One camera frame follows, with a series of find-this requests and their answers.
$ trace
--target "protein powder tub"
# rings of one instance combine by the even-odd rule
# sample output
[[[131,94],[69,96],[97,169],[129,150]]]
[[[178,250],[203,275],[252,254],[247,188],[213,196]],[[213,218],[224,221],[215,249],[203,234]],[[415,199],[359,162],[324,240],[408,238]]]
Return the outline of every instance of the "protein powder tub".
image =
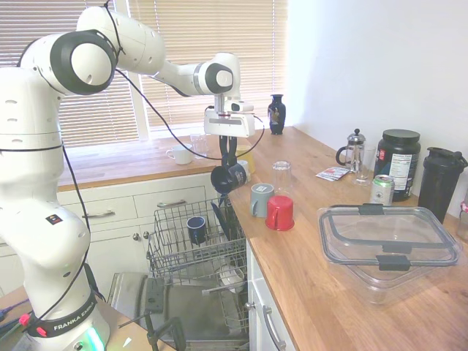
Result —
[[[410,197],[411,187],[418,166],[420,134],[405,129],[385,130],[377,147],[374,177],[388,174],[395,181],[393,201]]]

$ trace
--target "window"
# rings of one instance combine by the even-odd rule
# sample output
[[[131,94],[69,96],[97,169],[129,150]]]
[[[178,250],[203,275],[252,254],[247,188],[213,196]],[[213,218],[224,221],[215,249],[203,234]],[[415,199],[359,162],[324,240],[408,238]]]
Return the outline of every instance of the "window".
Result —
[[[15,66],[31,41],[74,31],[81,12],[104,0],[0,1],[0,67]],[[138,140],[128,82],[116,74],[105,91],[65,97],[59,118],[67,146],[85,146]]]
[[[128,0],[129,14],[156,29],[167,59],[204,62],[221,51],[241,62],[241,96],[264,117],[270,95],[284,92],[287,0]],[[171,87],[142,77],[143,92],[174,127],[203,121],[212,96],[181,97]],[[163,124],[147,106],[153,131]]]
[[[74,31],[81,12],[105,0],[0,0],[0,67],[15,66],[32,40]],[[222,51],[241,62],[241,95],[265,117],[274,93],[284,92],[287,0],[114,0],[110,6],[154,28],[167,59],[204,62]],[[181,97],[171,87],[130,75],[178,135],[203,125],[212,96]],[[67,146],[145,139],[166,130],[158,116],[116,74],[106,91],[65,97],[59,111]]]

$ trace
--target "dishwasher door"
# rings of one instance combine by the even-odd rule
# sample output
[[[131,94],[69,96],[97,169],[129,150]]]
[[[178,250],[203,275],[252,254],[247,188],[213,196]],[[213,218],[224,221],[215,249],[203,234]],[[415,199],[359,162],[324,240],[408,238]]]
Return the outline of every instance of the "dishwasher door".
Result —
[[[235,307],[243,303],[238,300],[242,294],[223,291],[203,296],[203,290],[217,284],[216,280],[165,284],[164,279],[144,273],[116,273],[109,304],[130,319],[151,311],[155,329],[165,320],[180,317],[188,350],[248,350],[248,328],[236,323],[244,316],[227,315],[227,311],[241,313]],[[137,323],[146,328],[144,319]],[[170,335],[162,340],[174,346]]]

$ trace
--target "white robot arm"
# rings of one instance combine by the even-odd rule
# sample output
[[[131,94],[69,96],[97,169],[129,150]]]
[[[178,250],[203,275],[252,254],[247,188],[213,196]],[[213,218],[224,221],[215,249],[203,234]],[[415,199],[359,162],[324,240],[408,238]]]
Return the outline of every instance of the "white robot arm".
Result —
[[[20,66],[37,67],[50,86],[62,94],[102,91],[112,81],[116,67],[149,75],[184,97],[215,96],[215,111],[206,111],[207,134],[231,137],[254,134],[254,117],[249,113],[253,106],[241,100],[239,91],[241,73],[237,56],[218,53],[200,64],[173,64],[165,60],[164,43],[153,29],[117,12],[110,15],[114,21],[104,7],[86,9],[76,32],[37,40],[23,55]],[[123,51],[117,62],[119,47]]]
[[[149,75],[184,96],[213,94],[215,109],[205,113],[207,133],[224,139],[254,133],[253,107],[239,94],[236,56],[220,53],[202,64],[171,64],[155,31],[102,7],[85,10],[76,32],[30,44],[18,67],[0,68],[0,238],[21,259],[35,317],[45,315],[23,337],[34,344],[28,350],[98,350],[92,344],[104,347],[109,337],[85,272],[78,274],[90,233],[57,201],[64,170],[58,108],[64,95],[106,89],[116,67]],[[49,311],[74,276],[70,291]]]

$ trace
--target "can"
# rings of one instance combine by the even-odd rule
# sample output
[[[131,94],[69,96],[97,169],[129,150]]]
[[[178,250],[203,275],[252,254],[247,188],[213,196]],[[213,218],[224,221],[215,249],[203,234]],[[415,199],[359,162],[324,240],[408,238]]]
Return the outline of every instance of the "can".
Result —
[[[418,167],[420,134],[412,130],[388,129],[377,146],[374,176],[386,174],[393,178],[393,202],[410,198]]]
[[[372,181],[371,203],[382,203],[384,206],[392,204],[395,181],[386,174],[378,174]]]

